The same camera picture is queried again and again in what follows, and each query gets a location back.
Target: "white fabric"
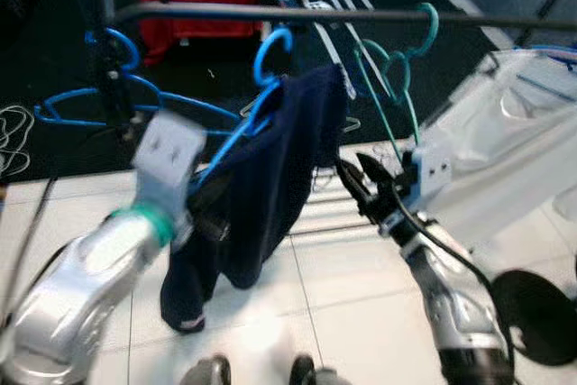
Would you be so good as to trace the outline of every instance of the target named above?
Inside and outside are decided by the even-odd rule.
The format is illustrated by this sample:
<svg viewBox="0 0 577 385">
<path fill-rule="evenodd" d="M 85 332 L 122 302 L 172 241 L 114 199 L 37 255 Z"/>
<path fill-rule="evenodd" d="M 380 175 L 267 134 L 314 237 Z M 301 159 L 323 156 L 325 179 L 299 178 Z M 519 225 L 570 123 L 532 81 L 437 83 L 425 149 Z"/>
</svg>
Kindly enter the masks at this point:
<svg viewBox="0 0 577 385">
<path fill-rule="evenodd" d="M 530 50 L 494 53 L 450 100 L 423 137 L 452 145 L 453 182 L 427 209 L 457 239 L 482 241 L 577 185 L 577 75 L 564 64 Z M 564 203 L 577 213 L 577 200 Z"/>
<path fill-rule="evenodd" d="M 566 220 L 577 222 L 577 186 L 557 196 L 553 201 L 553 209 Z"/>
</svg>

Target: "white tile floor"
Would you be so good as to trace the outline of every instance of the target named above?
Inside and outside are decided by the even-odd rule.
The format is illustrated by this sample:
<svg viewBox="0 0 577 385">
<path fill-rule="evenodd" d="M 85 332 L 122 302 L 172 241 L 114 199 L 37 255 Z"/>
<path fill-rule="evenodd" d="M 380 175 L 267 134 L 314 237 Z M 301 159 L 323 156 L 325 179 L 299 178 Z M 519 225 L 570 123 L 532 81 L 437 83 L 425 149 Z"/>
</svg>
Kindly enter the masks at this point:
<svg viewBox="0 0 577 385">
<path fill-rule="evenodd" d="M 0 281 L 11 269 L 42 185 L 9 188 L 0 217 Z M 131 172 L 59 181 L 20 287 L 58 246 L 130 203 L 133 190 Z M 336 197 L 347 194 L 333 179 L 310 201 Z M 359 385 L 443 384 L 417 286 L 395 244 L 365 223 L 351 200 L 307 205 L 254 288 L 240 291 L 224 278 L 218 281 L 199 335 L 176 335 L 160 319 L 162 254 L 114 312 L 90 383 L 172 385 L 199 358 L 225 353 L 234 383 L 287 384 L 290 360 L 304 351 Z M 350 228 L 330 230 L 344 225 Z M 327 231 L 310 233 L 319 227 Z M 575 296 L 576 251 L 577 225 L 545 204 L 478 245 L 474 257 L 490 274 L 524 267 Z M 577 363 L 553 369 L 518 359 L 525 385 L 577 385 Z"/>
</svg>

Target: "dark blue shirt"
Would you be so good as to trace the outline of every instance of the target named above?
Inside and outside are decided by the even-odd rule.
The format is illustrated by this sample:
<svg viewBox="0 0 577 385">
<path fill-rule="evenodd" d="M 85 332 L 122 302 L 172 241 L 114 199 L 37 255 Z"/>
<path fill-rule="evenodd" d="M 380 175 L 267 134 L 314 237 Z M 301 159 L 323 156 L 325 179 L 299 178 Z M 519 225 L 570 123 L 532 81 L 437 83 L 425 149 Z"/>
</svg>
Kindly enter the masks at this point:
<svg viewBox="0 0 577 385">
<path fill-rule="evenodd" d="M 219 273 L 239 289 L 256 282 L 307 202 L 314 167 L 334 165 L 346 109 L 336 66 L 282 79 L 261 110 L 271 126 L 236 146 L 193 197 L 206 206 L 191 209 L 195 230 L 171 253 L 160 295 L 171 327 L 202 329 Z"/>
</svg>

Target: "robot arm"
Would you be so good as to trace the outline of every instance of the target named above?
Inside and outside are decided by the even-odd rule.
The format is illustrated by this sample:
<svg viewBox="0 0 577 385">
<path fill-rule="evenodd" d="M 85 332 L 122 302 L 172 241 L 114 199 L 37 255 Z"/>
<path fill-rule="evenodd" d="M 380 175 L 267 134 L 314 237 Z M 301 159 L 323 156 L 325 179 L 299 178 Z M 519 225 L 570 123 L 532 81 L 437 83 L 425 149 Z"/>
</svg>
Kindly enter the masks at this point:
<svg viewBox="0 0 577 385">
<path fill-rule="evenodd" d="M 471 257 L 435 220 L 411 214 L 400 201 L 410 196 L 413 179 L 394 179 L 373 158 L 358 155 L 364 172 L 376 183 L 373 195 L 363 185 L 363 174 L 341 161 L 339 176 L 356 199 L 362 215 L 392 237 L 423 294 L 443 375 L 451 385 L 513 383 L 510 336 L 500 326 L 489 282 Z"/>
<path fill-rule="evenodd" d="M 8 383 L 86 380 L 107 318 L 160 250 L 190 230 L 185 200 L 205 139 L 204 130 L 174 115 L 160 113 L 151 121 L 133 160 L 133 205 L 74 240 L 14 311 L 2 339 Z"/>
</svg>

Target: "dark carpet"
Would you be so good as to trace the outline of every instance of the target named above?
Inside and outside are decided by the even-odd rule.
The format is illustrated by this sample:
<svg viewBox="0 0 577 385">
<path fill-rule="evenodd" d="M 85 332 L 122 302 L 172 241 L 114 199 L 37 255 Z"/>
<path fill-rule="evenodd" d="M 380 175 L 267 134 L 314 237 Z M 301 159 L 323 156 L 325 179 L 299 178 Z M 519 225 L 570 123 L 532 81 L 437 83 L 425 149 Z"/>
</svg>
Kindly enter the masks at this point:
<svg viewBox="0 0 577 385">
<path fill-rule="evenodd" d="M 136 0 L 115 0 L 117 7 Z M 371 0 L 378 8 L 410 9 L 420 2 L 430 2 L 439 11 L 454 11 L 447 0 Z M 0 32 L 0 77 L 2 106 L 20 103 L 32 107 L 53 94 L 76 87 L 91 85 L 88 78 L 87 51 L 84 46 L 85 25 L 76 0 L 22 0 L 24 18 L 15 22 L 6 19 Z M 419 45 L 426 33 L 423 25 L 393 25 L 363 23 L 355 25 L 359 34 L 380 43 L 386 50 L 405 50 Z M 132 27 L 124 29 L 137 37 Z M 343 58 L 359 97 L 352 102 L 352 116 L 362 120 L 362 128 L 348 133 L 343 143 L 373 142 L 385 138 L 378 114 L 368 96 L 360 74 L 353 64 L 353 39 L 343 26 L 330 26 L 331 37 Z M 141 68 L 140 73 L 171 92 L 210 101 L 233 111 L 251 101 L 258 92 L 252 83 L 252 59 L 258 40 L 246 41 L 192 41 L 189 47 L 177 47 L 166 59 L 153 68 Z M 472 68 L 493 45 L 476 28 L 449 28 L 441 25 L 435 45 L 423 59 L 412 65 L 411 95 L 419 121 L 427 119 L 450 95 L 451 91 L 470 73 Z M 329 61 L 322 42 L 312 27 L 296 35 L 295 48 L 290 57 L 280 50 L 271 53 L 265 66 L 278 73 L 299 72 Z M 398 71 L 393 69 L 394 79 Z M 134 88 L 140 100 L 147 96 Z M 63 105 L 68 116 L 97 111 L 97 99 L 76 101 Z M 393 131 L 398 137 L 410 133 L 407 118 L 401 110 L 386 105 Z M 176 111 L 189 116 L 209 128 L 229 126 L 216 116 L 202 113 L 183 105 L 174 105 Z M 47 125 L 37 122 L 27 150 L 32 164 L 20 175 L 3 179 L 16 181 L 46 178 L 55 160 L 61 175 L 123 170 L 130 167 L 130 152 L 118 145 L 113 135 L 101 135 L 90 146 L 74 152 L 75 145 L 90 131 L 69 126 Z M 208 158 L 220 144 L 210 139 Z"/>
</svg>

